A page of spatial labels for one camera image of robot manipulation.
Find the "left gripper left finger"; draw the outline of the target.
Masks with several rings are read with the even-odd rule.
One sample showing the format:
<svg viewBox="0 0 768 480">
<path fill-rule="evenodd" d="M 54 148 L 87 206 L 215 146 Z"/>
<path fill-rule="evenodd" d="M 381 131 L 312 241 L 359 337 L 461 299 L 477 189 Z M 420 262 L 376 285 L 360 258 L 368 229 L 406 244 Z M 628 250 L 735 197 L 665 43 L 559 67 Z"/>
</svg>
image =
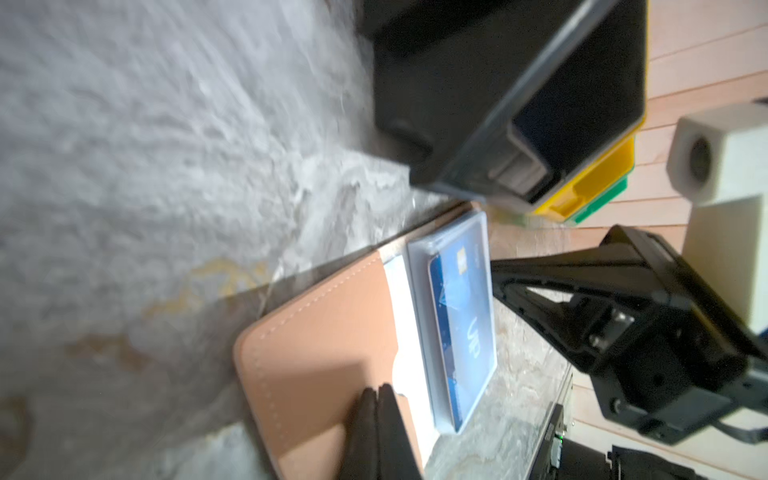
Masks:
<svg viewBox="0 0 768 480">
<path fill-rule="evenodd" d="M 347 434 L 338 478 L 376 480 L 379 477 L 377 392 L 363 390 Z"/>
</svg>

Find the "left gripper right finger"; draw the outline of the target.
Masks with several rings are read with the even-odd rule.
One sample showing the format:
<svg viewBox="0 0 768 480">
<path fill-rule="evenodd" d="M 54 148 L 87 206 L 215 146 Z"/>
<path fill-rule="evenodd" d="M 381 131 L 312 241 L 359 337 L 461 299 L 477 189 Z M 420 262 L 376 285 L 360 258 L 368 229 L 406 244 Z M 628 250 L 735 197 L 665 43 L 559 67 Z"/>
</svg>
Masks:
<svg viewBox="0 0 768 480">
<path fill-rule="evenodd" d="M 408 432 L 390 384 L 378 389 L 376 406 L 378 478 L 381 480 L 421 479 Z"/>
</svg>

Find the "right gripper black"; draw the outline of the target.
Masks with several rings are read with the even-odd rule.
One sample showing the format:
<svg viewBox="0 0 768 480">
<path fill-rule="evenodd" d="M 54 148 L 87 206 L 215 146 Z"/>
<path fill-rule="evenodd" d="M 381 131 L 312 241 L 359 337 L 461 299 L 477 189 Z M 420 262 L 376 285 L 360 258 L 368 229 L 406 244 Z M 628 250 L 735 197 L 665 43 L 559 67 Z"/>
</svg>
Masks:
<svg viewBox="0 0 768 480">
<path fill-rule="evenodd" d="M 493 260 L 493 295 L 581 372 L 607 358 L 612 341 L 602 330 L 613 313 L 633 317 L 627 349 L 606 367 L 617 385 L 595 387 L 609 396 L 599 401 L 607 419 L 668 445 L 708 427 L 766 442 L 766 424 L 725 420 L 742 409 L 766 413 L 766 338 L 658 235 L 615 225 L 601 244 Z"/>
</svg>

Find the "blue VIP credit card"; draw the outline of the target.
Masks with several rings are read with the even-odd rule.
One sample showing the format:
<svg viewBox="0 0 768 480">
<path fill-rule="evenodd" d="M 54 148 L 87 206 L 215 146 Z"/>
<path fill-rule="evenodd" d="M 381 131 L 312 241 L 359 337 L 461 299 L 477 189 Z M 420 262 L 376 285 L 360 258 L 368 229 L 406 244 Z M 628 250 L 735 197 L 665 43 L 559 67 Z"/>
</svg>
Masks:
<svg viewBox="0 0 768 480">
<path fill-rule="evenodd" d="M 461 434 L 497 367 L 485 249 L 450 246 L 429 261 L 427 273 L 451 432 Z"/>
</svg>

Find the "tan leather card holder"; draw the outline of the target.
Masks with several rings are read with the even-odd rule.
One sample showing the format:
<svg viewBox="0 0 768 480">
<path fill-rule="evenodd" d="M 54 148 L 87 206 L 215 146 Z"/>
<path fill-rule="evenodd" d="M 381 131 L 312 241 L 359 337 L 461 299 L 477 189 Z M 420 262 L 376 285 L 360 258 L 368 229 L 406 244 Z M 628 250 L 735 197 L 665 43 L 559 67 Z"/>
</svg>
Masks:
<svg viewBox="0 0 768 480">
<path fill-rule="evenodd" d="M 281 479 L 339 479 L 364 389 L 390 384 L 419 470 L 451 432 L 428 263 L 479 243 L 486 214 L 465 205 L 373 250 L 237 339 L 233 359 L 272 466 Z"/>
</svg>

